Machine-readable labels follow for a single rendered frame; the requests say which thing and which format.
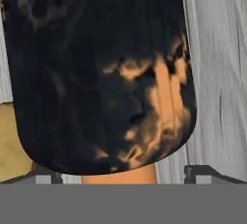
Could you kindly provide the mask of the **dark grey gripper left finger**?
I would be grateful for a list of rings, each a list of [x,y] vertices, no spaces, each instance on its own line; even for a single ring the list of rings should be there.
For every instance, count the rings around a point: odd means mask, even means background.
[[[11,184],[11,183],[20,183],[20,184],[62,184],[62,175],[60,173],[38,168],[32,170],[26,175],[18,176],[10,180],[3,181],[2,184]]]

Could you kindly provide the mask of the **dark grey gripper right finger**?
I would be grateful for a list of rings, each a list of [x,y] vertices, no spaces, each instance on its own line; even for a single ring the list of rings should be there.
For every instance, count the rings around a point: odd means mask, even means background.
[[[186,165],[184,183],[188,184],[247,184],[247,182],[220,174],[209,165]]]

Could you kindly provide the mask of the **yellow sponge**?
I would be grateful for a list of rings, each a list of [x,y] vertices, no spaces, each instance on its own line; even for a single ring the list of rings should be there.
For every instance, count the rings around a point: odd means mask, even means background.
[[[0,103],[0,182],[26,175],[34,168],[17,134],[14,106]]]

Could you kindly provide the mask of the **black and orange soap dispenser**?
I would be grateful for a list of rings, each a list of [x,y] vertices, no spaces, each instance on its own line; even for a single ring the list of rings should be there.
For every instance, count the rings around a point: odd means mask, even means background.
[[[40,167],[141,169],[190,138],[183,0],[0,0],[17,133]]]

